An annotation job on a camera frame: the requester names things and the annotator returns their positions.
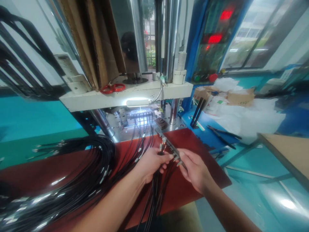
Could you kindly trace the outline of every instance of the person's left hand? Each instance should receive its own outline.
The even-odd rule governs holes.
[[[146,184],[152,180],[154,173],[160,167],[160,173],[164,173],[164,169],[167,168],[167,164],[174,158],[173,155],[168,153],[158,155],[159,151],[159,148],[149,148],[134,167]]]

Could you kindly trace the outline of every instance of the pliers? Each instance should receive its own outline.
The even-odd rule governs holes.
[[[219,135],[218,132],[231,135],[231,136],[233,136],[233,137],[235,137],[235,138],[238,138],[238,139],[242,139],[240,136],[238,136],[238,135],[236,135],[236,134],[233,134],[233,133],[230,133],[230,132],[227,132],[227,131],[224,131],[224,130],[219,130],[219,129],[213,128],[213,127],[210,126],[210,125],[207,125],[207,127],[208,127],[210,130],[212,130],[212,131],[215,133],[215,135],[217,135],[218,138],[219,138],[224,144],[226,144],[226,145],[228,145],[229,147],[231,147],[231,148],[233,148],[234,150],[236,150],[236,148],[235,148],[232,144],[230,144],[229,142],[227,142],[224,138],[222,138],[221,135]]]

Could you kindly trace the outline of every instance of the scissors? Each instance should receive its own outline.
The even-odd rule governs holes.
[[[121,92],[126,89],[126,86],[124,84],[113,84],[109,83],[106,85],[104,88],[100,90],[101,93],[103,94],[111,94],[113,92]]]

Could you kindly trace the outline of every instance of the red table surface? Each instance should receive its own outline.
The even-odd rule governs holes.
[[[208,167],[211,176],[220,186],[220,188],[231,185],[230,179],[206,150],[203,143],[194,135],[191,130],[186,128],[170,131],[165,133],[165,136],[176,148],[186,148],[200,155]],[[154,147],[159,147],[161,141],[161,138],[155,135]],[[137,139],[132,141],[130,152],[127,153],[127,160],[133,155],[134,151],[132,150],[133,148],[135,150],[137,142]],[[116,143],[116,151],[119,160],[123,159],[129,148],[129,144],[130,141]],[[62,186],[66,182],[70,181],[83,167],[85,167],[91,161],[91,159],[92,155],[89,155],[88,151],[80,151],[31,163],[16,165],[2,170],[0,172],[0,180],[10,184],[12,189],[14,189],[15,197],[25,196],[25,194],[28,196],[35,196],[44,192],[48,192],[54,188],[58,188],[59,186]],[[51,185],[52,182],[63,177],[66,178],[60,181],[59,184],[53,186]],[[121,230],[131,228],[139,223],[142,212],[146,205],[149,191],[150,184],[146,185],[142,190],[136,203],[123,222]],[[168,185],[166,186],[160,214],[178,209],[179,207],[195,201],[201,197],[202,195],[195,191],[192,184],[183,178],[180,169],[177,168],[176,171],[171,175]],[[88,208],[88,206],[89,205],[84,205],[71,214],[64,216],[63,218],[48,226],[45,231],[70,231],[93,208],[93,206],[90,208]],[[146,221],[147,216],[148,211],[146,211],[143,221]]]

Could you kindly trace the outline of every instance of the black tool handle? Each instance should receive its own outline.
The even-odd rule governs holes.
[[[195,127],[195,126],[196,126],[197,120],[199,119],[199,117],[200,117],[200,115],[201,115],[201,112],[203,111],[203,108],[204,108],[205,104],[206,104],[206,100],[203,99],[203,102],[202,102],[201,107],[200,107],[200,109],[199,109],[199,112],[197,113],[197,116],[196,116],[196,118],[195,118],[195,120],[194,120],[194,122],[193,122],[192,127]]]
[[[242,139],[242,137],[240,137],[240,136],[238,136],[236,134],[233,134],[231,132],[224,131],[224,130],[219,130],[219,129],[215,129],[215,130],[218,131],[218,132],[224,133],[224,134],[228,134],[228,135],[234,136],[235,138]]]
[[[236,147],[234,147],[232,144],[228,143],[224,138],[221,137],[221,135],[219,135],[218,132],[216,132],[216,130],[212,130],[217,136],[218,138],[226,145],[228,145],[229,147],[233,148],[234,150],[236,150]]]
[[[197,112],[199,111],[200,107],[201,107],[201,104],[202,104],[202,101],[204,100],[204,98],[201,98],[199,103],[197,104],[197,107],[196,107],[196,110],[194,112],[194,115],[193,115],[193,118],[192,118],[192,121],[190,123],[190,126],[192,127],[194,125],[194,121],[195,121],[195,117],[197,115]]]

